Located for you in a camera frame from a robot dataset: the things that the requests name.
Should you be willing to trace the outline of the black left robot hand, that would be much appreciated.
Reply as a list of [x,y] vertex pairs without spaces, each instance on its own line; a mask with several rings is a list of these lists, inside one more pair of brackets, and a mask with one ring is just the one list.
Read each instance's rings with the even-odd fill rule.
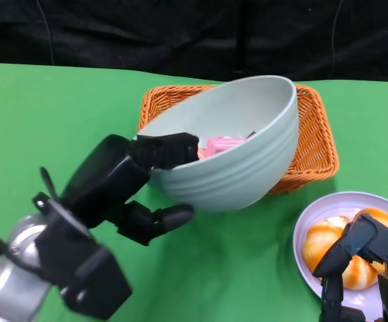
[[196,161],[198,143],[198,137],[188,133],[134,140],[111,134],[77,168],[61,203],[89,229],[108,221],[120,235],[147,246],[188,223],[194,209],[182,204],[151,211],[131,198],[150,181],[153,171]]

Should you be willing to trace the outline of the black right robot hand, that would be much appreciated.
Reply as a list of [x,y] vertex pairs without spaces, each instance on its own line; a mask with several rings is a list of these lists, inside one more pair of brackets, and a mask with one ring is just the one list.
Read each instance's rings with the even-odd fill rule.
[[371,217],[361,214],[349,223],[342,236],[324,254],[313,275],[322,279],[322,310],[320,321],[365,321],[362,311],[342,305],[342,274],[351,259],[360,256],[368,262],[378,262],[386,266],[386,271],[378,277],[382,300],[383,320],[388,321],[388,227]]

